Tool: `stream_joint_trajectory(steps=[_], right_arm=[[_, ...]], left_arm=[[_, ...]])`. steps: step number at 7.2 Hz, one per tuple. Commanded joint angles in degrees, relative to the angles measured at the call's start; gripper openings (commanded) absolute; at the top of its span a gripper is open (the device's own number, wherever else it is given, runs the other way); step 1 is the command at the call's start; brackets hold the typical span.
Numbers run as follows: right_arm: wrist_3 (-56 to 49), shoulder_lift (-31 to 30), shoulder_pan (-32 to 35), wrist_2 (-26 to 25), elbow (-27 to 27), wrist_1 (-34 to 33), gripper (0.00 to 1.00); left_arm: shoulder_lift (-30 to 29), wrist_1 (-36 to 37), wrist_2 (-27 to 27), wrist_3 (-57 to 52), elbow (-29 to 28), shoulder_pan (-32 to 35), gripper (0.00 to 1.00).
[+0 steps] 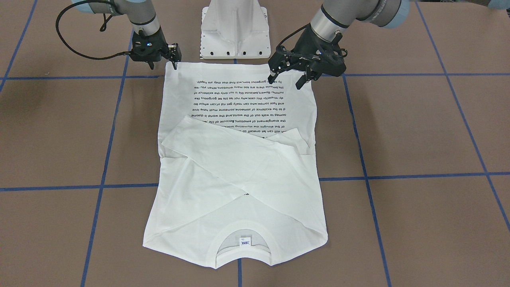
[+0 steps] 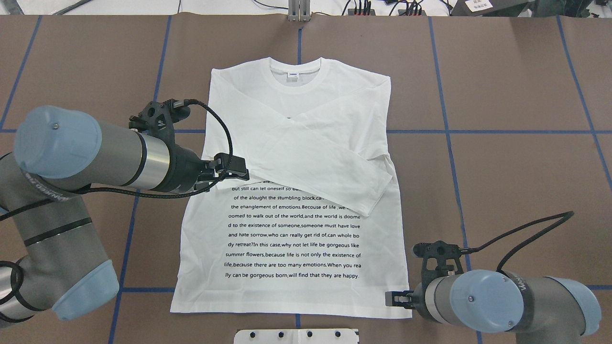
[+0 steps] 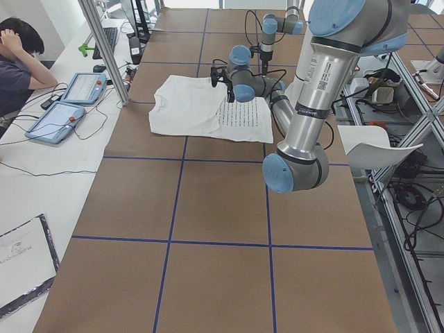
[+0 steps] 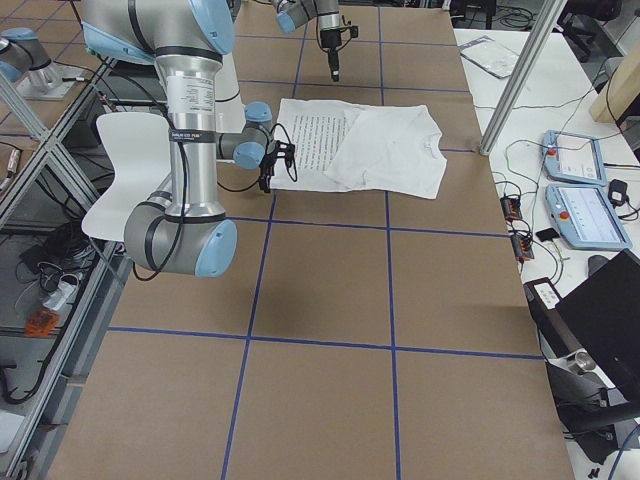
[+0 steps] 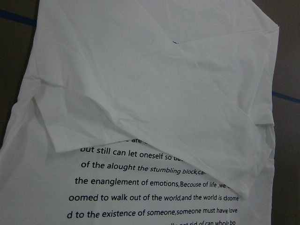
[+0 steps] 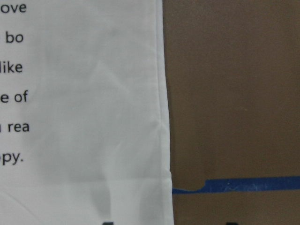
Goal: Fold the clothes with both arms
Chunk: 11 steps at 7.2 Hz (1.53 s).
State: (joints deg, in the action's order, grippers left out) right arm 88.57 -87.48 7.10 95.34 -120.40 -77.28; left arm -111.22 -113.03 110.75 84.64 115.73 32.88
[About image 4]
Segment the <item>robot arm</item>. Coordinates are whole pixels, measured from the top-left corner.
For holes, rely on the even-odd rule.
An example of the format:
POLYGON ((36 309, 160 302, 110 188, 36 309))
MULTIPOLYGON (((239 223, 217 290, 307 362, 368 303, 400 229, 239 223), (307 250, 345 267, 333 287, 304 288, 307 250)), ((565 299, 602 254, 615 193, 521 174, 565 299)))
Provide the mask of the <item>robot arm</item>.
POLYGON ((244 109, 238 133, 216 130, 215 80, 235 45, 225 1, 87 1, 83 34, 95 54, 155 68, 166 95, 171 171, 134 207, 124 245, 136 266, 218 277, 230 266, 238 232, 218 199, 217 161, 257 169, 268 192, 275 163, 295 169, 295 147, 275 139, 268 104, 244 109))
POLYGON ((339 52, 345 46, 343 34, 352 25, 340 13, 336 0, 274 0, 276 21, 283 33, 292 33, 299 27, 316 21, 316 40, 326 54, 331 80, 340 80, 339 52))

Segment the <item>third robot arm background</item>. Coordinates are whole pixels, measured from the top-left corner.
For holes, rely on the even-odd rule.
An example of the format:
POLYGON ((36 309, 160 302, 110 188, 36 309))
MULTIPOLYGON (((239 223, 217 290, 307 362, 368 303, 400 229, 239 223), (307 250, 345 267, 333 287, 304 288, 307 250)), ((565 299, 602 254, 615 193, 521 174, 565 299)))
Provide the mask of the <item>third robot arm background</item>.
POLYGON ((52 60, 35 32, 16 27, 1 32, 1 73, 25 99, 62 100, 86 80, 82 67, 52 60))

